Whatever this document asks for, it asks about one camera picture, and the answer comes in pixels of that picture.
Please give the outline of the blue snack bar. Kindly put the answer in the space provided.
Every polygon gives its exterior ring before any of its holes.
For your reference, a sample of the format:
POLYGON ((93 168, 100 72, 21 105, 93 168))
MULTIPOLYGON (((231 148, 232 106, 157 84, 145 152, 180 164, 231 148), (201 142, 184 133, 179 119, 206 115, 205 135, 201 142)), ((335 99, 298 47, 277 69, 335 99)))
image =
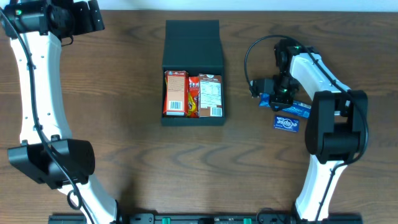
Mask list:
MULTIPOLYGON (((261 94, 260 96, 261 100, 259 102, 259 107, 267 107, 270 108, 270 104, 269 104, 269 99, 270 99, 270 95, 268 95, 267 93, 261 94)), ((295 115, 295 116, 299 116, 302 118, 309 118, 310 115, 310 110, 311 110, 311 106, 299 101, 295 101, 293 102, 293 105, 289 108, 284 108, 282 109, 283 112, 295 115)))

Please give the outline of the blue eclipse mints pack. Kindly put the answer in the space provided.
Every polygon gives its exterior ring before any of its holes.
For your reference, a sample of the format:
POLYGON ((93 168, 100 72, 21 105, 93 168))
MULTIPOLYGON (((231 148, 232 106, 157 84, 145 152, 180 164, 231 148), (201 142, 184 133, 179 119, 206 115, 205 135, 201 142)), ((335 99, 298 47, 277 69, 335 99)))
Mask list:
POLYGON ((300 122, 297 119, 275 115, 273 127, 274 129, 297 133, 299 131, 299 125, 300 122))

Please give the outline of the brown white small carton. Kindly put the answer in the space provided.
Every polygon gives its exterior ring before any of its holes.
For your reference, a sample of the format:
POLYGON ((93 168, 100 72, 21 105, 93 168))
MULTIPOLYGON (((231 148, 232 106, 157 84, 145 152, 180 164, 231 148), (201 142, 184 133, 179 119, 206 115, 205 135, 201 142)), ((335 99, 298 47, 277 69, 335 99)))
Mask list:
POLYGON ((222 117, 222 84, 220 75, 200 73, 199 79, 199 117, 222 117))

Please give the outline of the red dried fruit bag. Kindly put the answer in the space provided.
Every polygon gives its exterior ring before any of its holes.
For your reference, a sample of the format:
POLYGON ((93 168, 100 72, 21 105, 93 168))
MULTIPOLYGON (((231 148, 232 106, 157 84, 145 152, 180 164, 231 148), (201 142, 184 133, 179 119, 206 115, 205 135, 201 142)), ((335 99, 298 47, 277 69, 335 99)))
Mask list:
POLYGON ((188 117, 198 118, 198 93, 199 79, 198 77, 189 77, 189 96, 188 96, 188 117))

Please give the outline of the black gift box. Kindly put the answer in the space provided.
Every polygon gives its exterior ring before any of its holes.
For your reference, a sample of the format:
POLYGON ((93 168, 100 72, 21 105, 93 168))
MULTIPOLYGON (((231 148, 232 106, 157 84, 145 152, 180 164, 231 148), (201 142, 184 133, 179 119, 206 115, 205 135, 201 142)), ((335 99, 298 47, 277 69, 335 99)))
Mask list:
POLYGON ((226 121, 224 99, 224 58, 218 20, 167 20, 162 61, 162 77, 167 70, 186 71, 221 77, 222 116, 188 118, 161 116, 163 126, 223 126, 226 121))

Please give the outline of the orange red cardboard box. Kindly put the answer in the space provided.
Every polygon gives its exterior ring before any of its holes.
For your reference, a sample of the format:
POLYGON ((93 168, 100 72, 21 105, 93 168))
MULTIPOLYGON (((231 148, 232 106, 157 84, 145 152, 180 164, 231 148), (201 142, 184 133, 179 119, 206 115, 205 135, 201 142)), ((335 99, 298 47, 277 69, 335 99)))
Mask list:
POLYGON ((165 72, 165 116, 186 116, 188 114, 188 73, 167 70, 165 72))

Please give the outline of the yellow snack bag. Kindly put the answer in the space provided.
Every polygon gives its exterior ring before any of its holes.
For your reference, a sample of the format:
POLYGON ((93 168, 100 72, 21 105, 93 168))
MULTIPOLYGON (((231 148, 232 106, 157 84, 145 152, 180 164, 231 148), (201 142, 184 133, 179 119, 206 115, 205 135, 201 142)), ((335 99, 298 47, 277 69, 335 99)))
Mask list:
POLYGON ((188 95, 188 117, 198 118, 198 93, 193 91, 188 95))

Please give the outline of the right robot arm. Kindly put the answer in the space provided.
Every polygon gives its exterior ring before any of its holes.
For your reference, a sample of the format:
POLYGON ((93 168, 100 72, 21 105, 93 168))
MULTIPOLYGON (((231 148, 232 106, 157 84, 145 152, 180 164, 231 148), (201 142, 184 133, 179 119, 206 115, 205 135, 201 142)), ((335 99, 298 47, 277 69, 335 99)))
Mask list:
POLYGON ((271 79, 248 80, 252 97, 269 95, 272 111, 294 105, 302 87, 312 101, 305 128, 310 163, 291 213, 267 209, 271 222, 362 223, 355 213, 330 214, 328 206, 340 175, 366 152, 369 140, 368 96, 341 83, 325 66, 318 51, 279 35, 274 46, 279 73, 271 79))

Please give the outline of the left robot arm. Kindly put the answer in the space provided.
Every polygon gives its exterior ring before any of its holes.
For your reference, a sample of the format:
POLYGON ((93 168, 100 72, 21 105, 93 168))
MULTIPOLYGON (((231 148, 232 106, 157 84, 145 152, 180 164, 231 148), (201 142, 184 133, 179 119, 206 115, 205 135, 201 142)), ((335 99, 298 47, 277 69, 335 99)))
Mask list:
POLYGON ((123 216, 95 176, 90 142, 74 139, 60 81, 63 39, 104 29, 96 1, 11 1, 1 8, 19 72, 20 144, 8 149, 10 164, 38 184, 58 190, 80 223, 122 223, 123 216))

